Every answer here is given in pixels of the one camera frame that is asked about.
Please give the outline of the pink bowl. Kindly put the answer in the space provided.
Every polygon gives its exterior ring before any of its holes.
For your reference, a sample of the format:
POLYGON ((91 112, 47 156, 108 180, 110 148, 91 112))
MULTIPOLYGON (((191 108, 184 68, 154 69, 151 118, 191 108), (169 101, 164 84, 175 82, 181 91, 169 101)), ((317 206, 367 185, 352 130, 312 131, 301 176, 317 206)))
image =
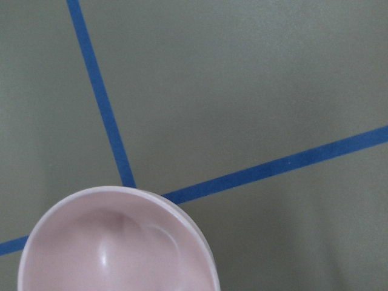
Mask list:
POLYGON ((193 219, 144 190, 74 193, 34 226, 18 290, 219 290, 215 259, 193 219))

